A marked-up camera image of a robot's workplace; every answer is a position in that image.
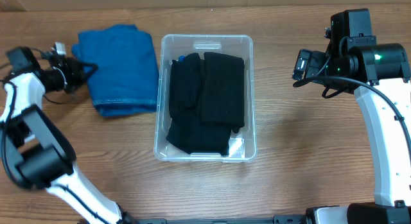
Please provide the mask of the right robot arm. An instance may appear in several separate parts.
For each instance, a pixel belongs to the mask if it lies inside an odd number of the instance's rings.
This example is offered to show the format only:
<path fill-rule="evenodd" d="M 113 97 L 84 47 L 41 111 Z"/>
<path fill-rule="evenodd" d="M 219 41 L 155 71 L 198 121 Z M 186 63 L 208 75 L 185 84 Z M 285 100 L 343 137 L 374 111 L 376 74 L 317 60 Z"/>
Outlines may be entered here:
<path fill-rule="evenodd" d="M 330 18 L 325 52 L 302 49 L 294 85 L 324 86 L 326 99 L 353 94 L 370 143 L 374 200 L 344 206 L 312 207 L 302 223 L 410 222 L 410 66 L 404 47 L 379 44 L 367 9 Z"/>

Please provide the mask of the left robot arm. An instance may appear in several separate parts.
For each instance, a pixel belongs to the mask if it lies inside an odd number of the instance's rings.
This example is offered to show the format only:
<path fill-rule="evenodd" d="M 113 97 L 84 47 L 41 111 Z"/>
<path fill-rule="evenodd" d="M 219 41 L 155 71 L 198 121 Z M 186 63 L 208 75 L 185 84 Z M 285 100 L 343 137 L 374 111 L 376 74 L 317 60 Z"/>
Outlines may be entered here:
<path fill-rule="evenodd" d="M 7 177 L 21 189 L 46 190 L 77 211 L 86 223 L 135 223 L 80 171 L 76 153 L 42 110 L 49 92 L 74 93 L 97 65 L 66 55 L 57 42 L 49 51 L 16 47 L 7 52 L 11 70 L 1 79 L 6 104 L 1 116 L 1 160 Z"/>

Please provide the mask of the blue denim jeans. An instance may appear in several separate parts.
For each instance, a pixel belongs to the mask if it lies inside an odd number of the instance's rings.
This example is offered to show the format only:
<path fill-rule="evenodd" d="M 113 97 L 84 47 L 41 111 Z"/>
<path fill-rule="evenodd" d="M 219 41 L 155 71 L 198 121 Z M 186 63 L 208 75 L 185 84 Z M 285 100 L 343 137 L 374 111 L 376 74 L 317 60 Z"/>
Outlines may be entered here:
<path fill-rule="evenodd" d="M 87 86 L 101 116 L 157 110 L 159 70 L 149 33 L 134 24 L 82 31 L 71 52 L 77 60 L 98 66 Z"/>

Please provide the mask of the clear plastic storage container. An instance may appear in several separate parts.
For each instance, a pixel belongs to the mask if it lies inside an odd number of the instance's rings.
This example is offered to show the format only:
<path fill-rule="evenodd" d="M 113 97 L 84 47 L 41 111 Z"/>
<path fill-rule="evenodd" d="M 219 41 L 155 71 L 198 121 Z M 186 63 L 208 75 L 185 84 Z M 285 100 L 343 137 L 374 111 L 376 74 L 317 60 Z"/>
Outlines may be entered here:
<path fill-rule="evenodd" d="M 205 52 L 222 53 L 240 57 L 245 61 L 245 126 L 229 139 L 229 154 L 192 153 L 176 148 L 166 140 L 171 125 L 169 113 L 170 74 L 173 60 L 180 56 Z M 248 35 L 204 35 L 167 34 L 162 38 L 160 73 L 157 95 L 157 115 L 155 125 L 154 155 L 157 159 L 169 162 L 250 162 L 258 152 L 255 126 L 254 100 L 254 50 L 253 41 Z"/>

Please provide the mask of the black cloth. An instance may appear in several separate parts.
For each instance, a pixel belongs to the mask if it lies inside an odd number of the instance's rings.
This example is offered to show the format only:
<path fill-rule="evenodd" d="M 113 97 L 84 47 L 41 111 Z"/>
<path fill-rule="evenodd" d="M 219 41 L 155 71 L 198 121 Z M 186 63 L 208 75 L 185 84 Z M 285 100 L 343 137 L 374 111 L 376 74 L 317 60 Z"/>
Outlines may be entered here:
<path fill-rule="evenodd" d="M 201 120 L 238 133 L 245 126 L 245 62 L 240 57 L 205 52 L 204 65 Z"/>
<path fill-rule="evenodd" d="M 197 110 L 202 86 L 201 66 L 202 59 L 198 53 L 191 53 L 183 59 L 173 60 L 169 96 L 171 118 Z"/>
<path fill-rule="evenodd" d="M 175 118 L 166 140 L 178 149 L 192 153 L 229 154 L 231 130 L 222 125 L 202 123 L 197 116 Z"/>

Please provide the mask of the blue glitter fabric garment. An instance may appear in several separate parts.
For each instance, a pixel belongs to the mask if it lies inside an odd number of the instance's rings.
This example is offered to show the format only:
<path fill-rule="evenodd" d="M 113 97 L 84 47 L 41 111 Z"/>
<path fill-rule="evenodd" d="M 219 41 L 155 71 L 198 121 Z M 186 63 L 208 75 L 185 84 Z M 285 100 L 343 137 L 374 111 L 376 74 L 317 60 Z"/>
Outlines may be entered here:
<path fill-rule="evenodd" d="M 185 60 L 185 58 L 186 58 L 185 56 L 179 56 L 179 57 L 178 57 L 178 61 L 179 61 L 179 62 L 183 62 L 183 61 Z"/>

